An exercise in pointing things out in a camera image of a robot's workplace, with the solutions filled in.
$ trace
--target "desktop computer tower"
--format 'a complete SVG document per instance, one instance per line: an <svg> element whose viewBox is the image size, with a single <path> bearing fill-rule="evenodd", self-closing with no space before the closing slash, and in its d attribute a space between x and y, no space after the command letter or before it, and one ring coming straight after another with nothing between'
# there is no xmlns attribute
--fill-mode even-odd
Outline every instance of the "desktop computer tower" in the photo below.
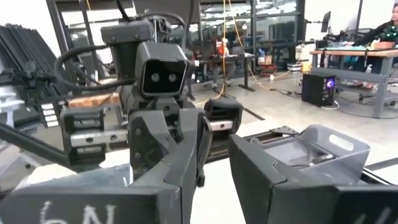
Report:
<svg viewBox="0 0 398 224"><path fill-rule="evenodd" d="M336 77L303 75L301 100L315 106L333 106Z"/></svg>

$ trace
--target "robot face panel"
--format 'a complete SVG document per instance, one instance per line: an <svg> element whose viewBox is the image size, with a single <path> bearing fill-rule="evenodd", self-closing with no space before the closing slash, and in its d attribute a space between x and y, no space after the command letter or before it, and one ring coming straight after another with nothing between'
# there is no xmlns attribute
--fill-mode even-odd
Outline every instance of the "robot face panel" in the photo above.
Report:
<svg viewBox="0 0 398 224"><path fill-rule="evenodd" d="M186 70L184 62L149 60L145 65L142 92L145 95L178 94Z"/></svg>

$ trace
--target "concrete floor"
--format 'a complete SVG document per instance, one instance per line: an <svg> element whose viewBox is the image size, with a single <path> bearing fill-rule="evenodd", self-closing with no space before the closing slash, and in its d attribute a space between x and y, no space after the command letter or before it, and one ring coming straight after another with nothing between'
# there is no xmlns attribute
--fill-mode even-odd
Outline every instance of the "concrete floor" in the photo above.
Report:
<svg viewBox="0 0 398 224"><path fill-rule="evenodd" d="M398 157L398 150L396 149L398 138L394 134L398 125L398 119L372 119L346 114L353 113L362 116L369 116L371 114L373 106L360 105L358 103L358 94L342 92L336 99L340 104L340 109L326 110L301 102L297 97L286 96L277 91L269 90L269 88L276 88L282 92L297 91L299 90L299 80L300 75L288 74L284 75L280 80L274 80L272 83L263 79L262 86L260 86L251 78L249 82L256 89L255 92L251 92L236 86L243 82L242 79L236 79L234 81L235 86L227 88L227 94L236 97L245 108L255 112L259 116L288 125L297 131L305 129L310 124L322 124L364 141L371 147L371 154L368 157L367 164L374 164ZM194 92L197 99L194 103L206 101L217 95L212 90L203 91L202 84L198 84L193 89L197 90L197 92ZM398 118L398 113L386 108L384 116L387 118ZM247 112L243 113L243 124L255 121L258 121L256 117ZM114 124L115 122L116 118L110 113L106 117L106 123ZM40 128L39 132L34 136L60 149L63 148L59 128ZM30 173L24 167L23 162L18 162L18 164L21 164L19 166L21 175L25 176ZM13 184L9 180L10 177L7 178L7 185Z"/></svg>

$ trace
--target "purple light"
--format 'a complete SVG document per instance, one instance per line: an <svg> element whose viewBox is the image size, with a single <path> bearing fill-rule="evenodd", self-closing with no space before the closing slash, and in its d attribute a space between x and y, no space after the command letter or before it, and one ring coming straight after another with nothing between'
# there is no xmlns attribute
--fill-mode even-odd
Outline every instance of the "purple light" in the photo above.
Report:
<svg viewBox="0 0 398 224"><path fill-rule="evenodd" d="M335 87L335 81L334 79L330 78L326 81L326 87L327 88L334 88Z"/></svg>

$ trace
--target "gray container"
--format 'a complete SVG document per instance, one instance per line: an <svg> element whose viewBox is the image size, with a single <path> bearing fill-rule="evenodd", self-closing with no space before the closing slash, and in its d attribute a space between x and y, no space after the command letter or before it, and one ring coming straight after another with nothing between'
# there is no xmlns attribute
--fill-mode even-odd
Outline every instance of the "gray container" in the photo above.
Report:
<svg viewBox="0 0 398 224"><path fill-rule="evenodd" d="M325 184L357 184L368 158L369 145L321 125L310 125L286 140L261 146L276 159ZM314 163L320 156L330 160Z"/></svg>

